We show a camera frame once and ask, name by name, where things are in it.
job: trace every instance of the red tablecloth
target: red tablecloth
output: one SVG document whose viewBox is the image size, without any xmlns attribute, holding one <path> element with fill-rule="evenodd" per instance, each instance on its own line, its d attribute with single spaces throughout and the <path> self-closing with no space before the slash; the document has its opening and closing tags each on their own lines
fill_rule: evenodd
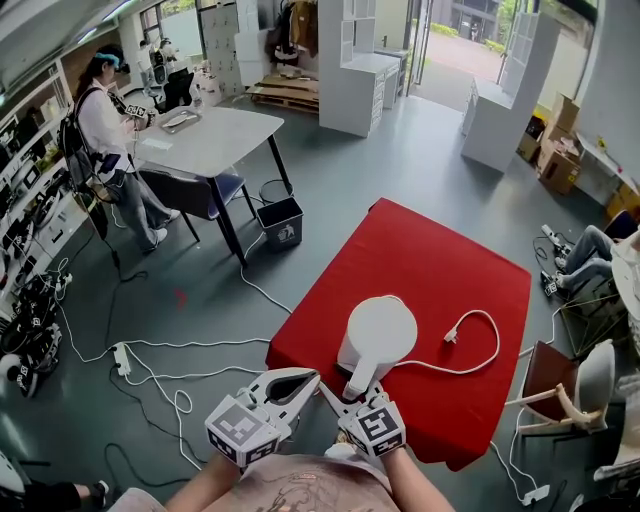
<svg viewBox="0 0 640 512">
<path fill-rule="evenodd" d="M 460 326 L 457 345 L 445 345 L 443 336 L 463 313 L 487 311 L 501 337 L 500 354 L 489 366 L 457 376 L 407 365 L 382 380 L 398 404 L 416 456 L 427 463 L 445 461 L 457 471 L 485 453 L 500 419 L 530 287 L 526 270 L 381 199 L 273 338 L 267 365 L 315 368 L 341 396 L 345 379 L 334 363 L 351 311 L 369 297 L 395 295 L 418 323 L 418 341 L 407 359 L 471 368 L 495 350 L 491 324 L 473 315 Z"/>
</svg>

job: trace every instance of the extension cord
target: extension cord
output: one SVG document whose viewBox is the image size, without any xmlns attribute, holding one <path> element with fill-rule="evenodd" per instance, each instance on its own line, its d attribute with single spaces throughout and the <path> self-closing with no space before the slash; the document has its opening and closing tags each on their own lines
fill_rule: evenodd
<svg viewBox="0 0 640 512">
<path fill-rule="evenodd" d="M 549 486 L 543 485 L 542 487 L 538 487 L 536 490 L 525 494 L 522 504 L 525 507 L 528 507 L 529 505 L 533 505 L 538 503 L 540 500 L 545 499 L 547 496 L 549 496 Z"/>
</svg>

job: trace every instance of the floor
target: floor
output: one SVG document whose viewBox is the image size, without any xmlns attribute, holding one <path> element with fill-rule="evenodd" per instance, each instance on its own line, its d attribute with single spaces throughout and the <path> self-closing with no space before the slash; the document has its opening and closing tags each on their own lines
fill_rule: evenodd
<svg viewBox="0 0 640 512">
<path fill-rule="evenodd" d="M 411 88 L 411 95 L 464 112 L 472 83 L 471 73 L 427 60 L 422 83 Z"/>
<path fill-rule="evenodd" d="M 461 114 L 420 98 L 403 99 L 392 113 L 385 113 L 379 128 L 368 139 L 321 129 L 317 118 L 303 113 L 254 107 L 247 100 L 233 106 L 285 119 L 277 139 L 296 198 L 305 212 L 304 242 L 278 255 L 271 254 L 264 245 L 257 246 L 249 255 L 247 278 L 294 308 L 367 209 L 385 196 L 528 269 L 534 278 L 522 346 L 549 338 L 555 305 L 538 286 L 531 241 L 540 234 L 543 223 L 573 239 L 587 224 L 602 224 L 603 211 L 586 196 L 578 191 L 568 197 L 549 193 L 516 156 L 505 175 L 461 158 Z M 277 176 L 266 144 L 237 167 L 254 194 L 262 183 Z M 247 248 L 259 235 L 259 227 L 244 201 L 234 201 L 230 214 L 241 243 Z M 119 289 L 108 339 L 107 318 L 117 276 L 108 251 L 99 241 L 94 239 L 81 253 L 71 268 L 73 283 L 67 291 L 64 310 L 73 340 L 86 358 L 97 356 L 106 345 L 118 340 L 185 343 L 269 338 L 283 324 L 286 313 L 241 281 L 238 262 L 229 255 L 216 223 L 194 220 L 194 225 L 202 243 L 195 244 L 184 222 L 178 220 L 169 227 L 168 239 L 147 257 L 140 254 L 127 230 L 111 226 L 109 240 L 120 254 L 123 273 L 130 275 L 144 269 L 149 278 Z M 64 255 L 73 255 L 89 236 L 90 230 L 84 226 L 65 248 Z M 562 328 L 558 331 L 556 347 L 569 353 L 565 333 Z M 232 364 L 263 369 L 267 346 L 252 343 L 135 350 L 156 372 L 179 375 L 211 372 Z M 139 405 L 109 384 L 112 365 L 111 357 L 82 364 L 65 334 L 60 366 L 32 401 L 25 402 L 13 386 L 0 387 L 2 450 L 20 458 L 51 461 L 52 468 L 31 471 L 32 477 L 49 481 L 91 482 L 107 478 L 113 483 L 105 463 L 107 443 L 120 444 L 148 483 L 193 476 L 193 467 L 180 457 L 177 441 L 148 426 Z M 517 392 L 525 365 L 524 361 L 518 364 L 510 396 Z M 145 371 L 140 368 L 133 374 L 134 380 L 144 376 Z M 171 395 L 176 389 L 184 389 L 193 400 L 193 412 L 183 418 L 183 434 L 201 458 L 212 453 L 204 435 L 204 419 L 227 393 L 251 380 L 246 373 L 231 371 L 166 385 Z M 126 390 L 144 401 L 152 420 L 177 431 L 172 407 L 153 384 Z M 508 456 L 516 413 L 515 409 L 505 410 L 494 436 L 504 457 Z M 316 398 L 289 450 L 322 453 L 335 429 L 336 420 L 329 407 Z M 548 439 L 529 439 L 517 443 L 514 459 L 524 462 L 524 468 L 533 473 L 539 485 L 551 484 L 552 496 L 566 479 L 566 489 L 554 510 L 568 510 L 573 497 L 591 481 L 591 473 L 584 468 L 614 457 L 615 446 L 610 442 L 602 445 L 604 439 L 558 445 Z M 108 457 L 121 487 L 143 487 L 165 500 L 179 486 L 144 485 L 116 450 L 109 450 Z M 457 510 L 520 507 L 493 453 L 487 452 L 458 473 L 450 472 L 444 464 L 421 465 L 421 469 Z M 518 476 L 517 480 L 523 492 L 530 490 L 526 479 Z M 547 510 L 550 501 L 541 510 Z"/>
<path fill-rule="evenodd" d="M 499 53 L 481 43 L 436 32 L 429 34 L 427 58 L 492 82 L 495 82 L 502 63 Z"/>
</svg>

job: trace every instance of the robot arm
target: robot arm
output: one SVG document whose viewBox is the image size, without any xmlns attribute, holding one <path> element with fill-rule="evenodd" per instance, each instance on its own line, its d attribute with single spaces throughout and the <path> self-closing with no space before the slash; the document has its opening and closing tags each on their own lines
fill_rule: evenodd
<svg viewBox="0 0 640 512">
<path fill-rule="evenodd" d="M 320 390 L 338 415 L 338 427 L 367 455 L 380 457 L 406 444 L 407 431 L 398 407 L 377 380 L 371 383 L 364 402 L 345 404 L 323 383 Z"/>
<path fill-rule="evenodd" d="M 274 453 L 319 383 L 309 368 L 264 372 L 235 397 L 227 395 L 205 420 L 209 442 L 241 468 Z"/>
</svg>

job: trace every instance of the cardboard box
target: cardboard box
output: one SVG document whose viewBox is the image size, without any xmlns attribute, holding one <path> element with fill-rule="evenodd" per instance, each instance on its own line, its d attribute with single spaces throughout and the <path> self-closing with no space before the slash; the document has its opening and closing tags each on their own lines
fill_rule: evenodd
<svg viewBox="0 0 640 512">
<path fill-rule="evenodd" d="M 579 111 L 580 107 L 578 107 L 571 98 L 556 93 L 556 100 L 553 104 L 549 125 L 553 124 L 565 132 L 571 132 L 573 125 L 576 123 Z"/>
<path fill-rule="evenodd" d="M 556 141 L 542 144 L 536 172 L 545 186 L 560 194 L 567 194 L 580 175 L 580 165 L 575 155 L 563 154 L 561 149 L 562 145 Z"/>
<path fill-rule="evenodd" d="M 555 140 L 560 140 L 562 138 L 572 139 L 573 137 L 568 132 L 560 128 L 559 126 L 553 123 L 549 123 L 547 127 L 544 129 L 544 133 L 542 134 L 542 137 L 540 137 L 540 144 L 544 144 L 548 140 L 555 141 Z"/>
<path fill-rule="evenodd" d="M 640 221 L 640 196 L 625 184 L 611 195 L 607 204 L 607 216 L 613 219 L 622 210 L 627 210 L 634 219 Z"/>
<path fill-rule="evenodd" d="M 538 149 L 540 149 L 540 143 L 531 135 L 525 133 L 520 139 L 520 145 L 516 149 L 516 153 L 524 158 L 526 162 L 531 162 L 535 159 Z"/>
</svg>

